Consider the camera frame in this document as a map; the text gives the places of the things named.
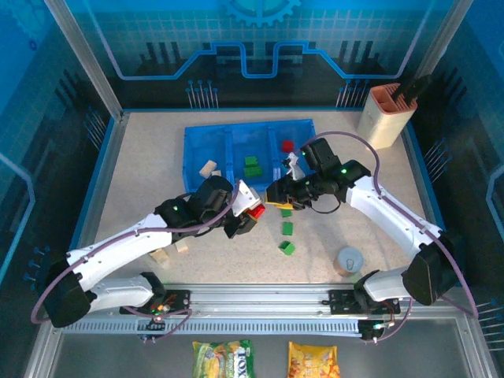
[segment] gear logo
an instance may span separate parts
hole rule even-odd
[[[7,10],[23,32],[34,40],[37,40],[46,24],[43,0],[0,0],[0,9]]]
[[[246,26],[256,24],[259,28],[274,21],[282,22],[284,16],[292,15],[292,8],[300,6],[300,0],[221,0],[228,16],[236,22],[245,21]]]

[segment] white table surface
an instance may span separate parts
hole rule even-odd
[[[247,121],[311,118],[315,131],[355,132],[360,113],[336,111],[255,111],[132,113],[126,127],[113,173],[96,241],[102,240],[143,219],[168,198],[185,192],[182,181],[183,131],[186,127]],[[369,151],[358,141],[328,137],[342,162],[355,159],[374,170]],[[379,151],[380,183],[398,200],[424,216],[410,164],[401,138]],[[314,204],[331,209],[335,199],[326,196]],[[229,240],[217,229],[202,238],[187,238],[189,251],[179,254],[166,248],[169,262],[156,264],[149,255],[133,261],[114,276],[154,271],[163,283],[338,283],[348,282],[332,268],[341,248],[354,246],[364,255],[361,274],[374,269],[393,269],[409,263],[398,245],[357,210],[342,204],[331,215],[305,209],[289,218],[294,235],[283,236],[280,211],[267,206],[258,225],[245,235]],[[296,247],[285,256],[278,245],[290,240]]]

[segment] snack bag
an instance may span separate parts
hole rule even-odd
[[[340,378],[336,346],[299,345],[289,342],[287,378]]]
[[[250,340],[230,343],[192,343],[193,378],[255,378],[254,349]]]

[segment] green block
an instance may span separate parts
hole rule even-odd
[[[252,177],[261,177],[262,176],[262,168],[261,167],[246,167],[243,172],[245,173],[245,177],[250,179]]]
[[[259,165],[258,158],[255,156],[245,156],[245,166],[246,167],[255,167]]]
[[[287,218],[292,215],[292,211],[287,209],[280,209],[280,212],[282,213],[282,218]]]
[[[282,225],[282,235],[292,235],[294,232],[294,225],[291,222],[284,222]]]
[[[291,242],[285,241],[278,246],[287,256],[291,256],[296,247]]]

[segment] blue tray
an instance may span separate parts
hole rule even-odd
[[[292,140],[295,149],[315,136],[312,120],[278,120],[249,124],[222,124],[186,128],[183,136],[183,183],[187,192],[194,192],[203,182],[200,169],[208,160],[217,163],[217,170],[229,182],[243,179],[256,191],[265,191],[286,169],[282,166],[288,154],[282,152],[282,142]],[[245,157],[256,156],[263,175],[247,179],[243,172]],[[299,160],[308,172],[304,159]]]

